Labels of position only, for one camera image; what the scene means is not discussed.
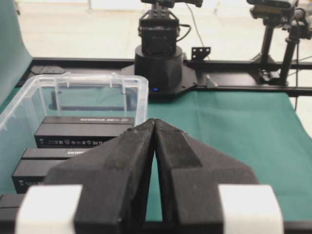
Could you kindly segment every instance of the clear plastic bin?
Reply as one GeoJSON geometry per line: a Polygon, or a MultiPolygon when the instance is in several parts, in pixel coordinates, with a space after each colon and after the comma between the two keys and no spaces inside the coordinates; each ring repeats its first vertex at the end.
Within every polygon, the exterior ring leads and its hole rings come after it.
{"type": "Polygon", "coordinates": [[[45,116],[147,118],[148,81],[138,76],[42,75],[29,79],[0,115],[0,195],[45,116]]]}

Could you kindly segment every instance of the metal bracket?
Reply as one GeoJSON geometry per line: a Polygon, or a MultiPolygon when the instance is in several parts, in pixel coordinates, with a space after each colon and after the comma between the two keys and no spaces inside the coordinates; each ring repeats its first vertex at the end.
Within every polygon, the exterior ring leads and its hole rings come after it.
{"type": "Polygon", "coordinates": [[[282,84],[280,75],[278,72],[268,72],[264,69],[259,70],[259,75],[262,78],[262,81],[266,84],[270,85],[287,85],[287,84],[282,84]]]}
{"type": "Polygon", "coordinates": [[[211,47],[192,47],[192,61],[203,61],[211,52],[211,47]]]}
{"type": "Polygon", "coordinates": [[[59,66],[33,66],[31,72],[35,75],[62,75],[65,73],[65,70],[59,66]]]}

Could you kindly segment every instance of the black box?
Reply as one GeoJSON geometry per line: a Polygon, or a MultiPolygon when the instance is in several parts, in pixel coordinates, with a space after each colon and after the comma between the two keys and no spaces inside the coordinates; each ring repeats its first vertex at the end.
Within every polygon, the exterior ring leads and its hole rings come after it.
{"type": "Polygon", "coordinates": [[[0,209],[19,208],[24,197],[24,194],[2,195],[0,196],[0,209]]]}
{"type": "Polygon", "coordinates": [[[64,160],[21,160],[12,180],[18,194],[24,194],[32,185],[41,184],[49,170],[64,160]]]}
{"type": "Polygon", "coordinates": [[[22,160],[67,160],[89,149],[26,149],[22,160]]]}
{"type": "Polygon", "coordinates": [[[35,140],[38,148],[93,148],[133,126],[131,117],[46,117],[35,140]]]}
{"type": "Polygon", "coordinates": [[[41,184],[48,171],[89,149],[26,149],[17,165],[12,180],[18,194],[26,193],[32,185],[41,184]]]}

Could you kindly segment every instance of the green table cover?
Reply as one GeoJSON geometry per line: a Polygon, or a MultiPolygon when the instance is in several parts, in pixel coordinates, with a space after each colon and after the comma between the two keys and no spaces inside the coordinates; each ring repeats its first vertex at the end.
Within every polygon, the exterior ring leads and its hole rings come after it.
{"type": "Polygon", "coordinates": [[[13,0],[0,0],[0,29],[0,103],[2,103],[33,58],[24,46],[13,0]]]}
{"type": "MultiPolygon", "coordinates": [[[[286,94],[193,91],[150,101],[149,117],[251,166],[262,184],[272,185],[286,221],[312,220],[312,141],[286,94]]],[[[154,160],[147,220],[161,219],[154,160]]]]}

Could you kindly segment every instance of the cable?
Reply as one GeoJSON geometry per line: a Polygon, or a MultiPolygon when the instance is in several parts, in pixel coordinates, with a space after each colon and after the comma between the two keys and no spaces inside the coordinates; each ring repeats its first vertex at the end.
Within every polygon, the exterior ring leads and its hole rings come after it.
{"type": "MultiPolygon", "coordinates": [[[[299,21],[298,19],[295,17],[296,23],[297,23],[297,40],[298,40],[298,44],[297,44],[297,69],[296,69],[296,88],[298,87],[298,74],[299,74],[299,46],[300,46],[300,28],[299,28],[299,21]]],[[[297,112],[297,107],[298,107],[298,97],[296,97],[296,101],[294,104],[294,111],[297,112]]]]}
{"type": "Polygon", "coordinates": [[[200,34],[199,34],[199,30],[198,30],[198,27],[197,27],[197,23],[196,23],[196,20],[195,20],[195,16],[194,16],[193,10],[191,9],[191,7],[190,7],[187,3],[186,3],[186,6],[187,6],[187,8],[190,10],[190,12],[191,12],[191,15],[192,15],[192,18],[193,18],[193,22],[194,22],[194,26],[195,26],[195,29],[196,29],[198,38],[199,38],[199,40],[200,40],[200,42],[201,42],[201,45],[202,45],[203,47],[205,47],[204,42],[203,42],[203,40],[202,40],[202,38],[201,38],[201,36],[200,36],[200,34]]]}
{"type": "Polygon", "coordinates": [[[189,35],[189,33],[190,33],[191,30],[192,30],[192,27],[191,27],[189,24],[180,24],[180,26],[181,26],[181,27],[188,27],[189,30],[187,31],[187,33],[186,33],[183,37],[177,39],[177,40],[176,40],[177,42],[183,40],[184,38],[186,38],[187,35],[189,35]]]}

